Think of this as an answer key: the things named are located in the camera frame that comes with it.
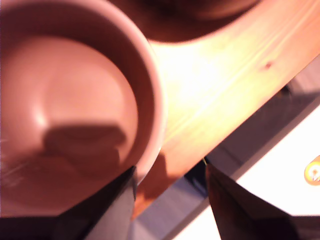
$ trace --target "wooden table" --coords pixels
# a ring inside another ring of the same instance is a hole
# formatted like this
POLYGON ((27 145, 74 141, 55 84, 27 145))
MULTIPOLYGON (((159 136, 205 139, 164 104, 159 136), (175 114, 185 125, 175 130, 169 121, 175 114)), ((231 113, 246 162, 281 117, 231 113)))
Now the wooden table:
POLYGON ((263 0, 235 20, 203 23, 113 2, 150 39, 168 99, 163 148, 138 187, 136 217, 320 54, 320 0, 263 0))

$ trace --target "bowl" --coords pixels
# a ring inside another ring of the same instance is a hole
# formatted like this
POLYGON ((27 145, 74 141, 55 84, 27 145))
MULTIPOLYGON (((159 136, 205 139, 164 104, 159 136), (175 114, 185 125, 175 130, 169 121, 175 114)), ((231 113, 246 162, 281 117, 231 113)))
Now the bowl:
POLYGON ((1 2, 1 214, 57 215, 131 166, 167 106, 147 39, 104 0, 1 2))

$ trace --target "bowl rim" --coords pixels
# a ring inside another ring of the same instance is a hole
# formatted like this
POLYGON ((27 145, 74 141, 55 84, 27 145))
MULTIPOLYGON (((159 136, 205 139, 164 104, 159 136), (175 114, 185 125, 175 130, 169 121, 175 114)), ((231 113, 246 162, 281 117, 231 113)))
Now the bowl rim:
POLYGON ((1 10, 7 11, 21 5, 37 3, 73 4, 100 14, 117 26, 128 37, 141 56, 151 79, 154 97, 154 118, 149 141, 136 164, 136 180, 139 185, 150 171, 160 153, 165 139, 168 120, 168 101, 165 84, 162 80, 163 77, 154 50, 135 23, 117 6, 107 0, 3 0, 1 2, 1 10))

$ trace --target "pink bowl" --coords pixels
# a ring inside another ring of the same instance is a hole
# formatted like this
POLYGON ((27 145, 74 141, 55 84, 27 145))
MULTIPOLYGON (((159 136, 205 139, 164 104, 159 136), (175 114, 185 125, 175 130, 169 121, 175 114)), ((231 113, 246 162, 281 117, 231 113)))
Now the pink bowl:
POLYGON ((147 39, 104 0, 1 2, 1 213, 59 214, 132 165, 167 105, 147 39))

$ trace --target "orange light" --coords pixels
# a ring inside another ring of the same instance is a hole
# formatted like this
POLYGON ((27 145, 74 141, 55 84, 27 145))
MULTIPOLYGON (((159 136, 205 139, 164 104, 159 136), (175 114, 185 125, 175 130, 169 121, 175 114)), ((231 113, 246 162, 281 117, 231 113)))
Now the orange light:
POLYGON ((320 156, 316 157, 306 166, 304 178, 308 184, 320 186, 320 156))

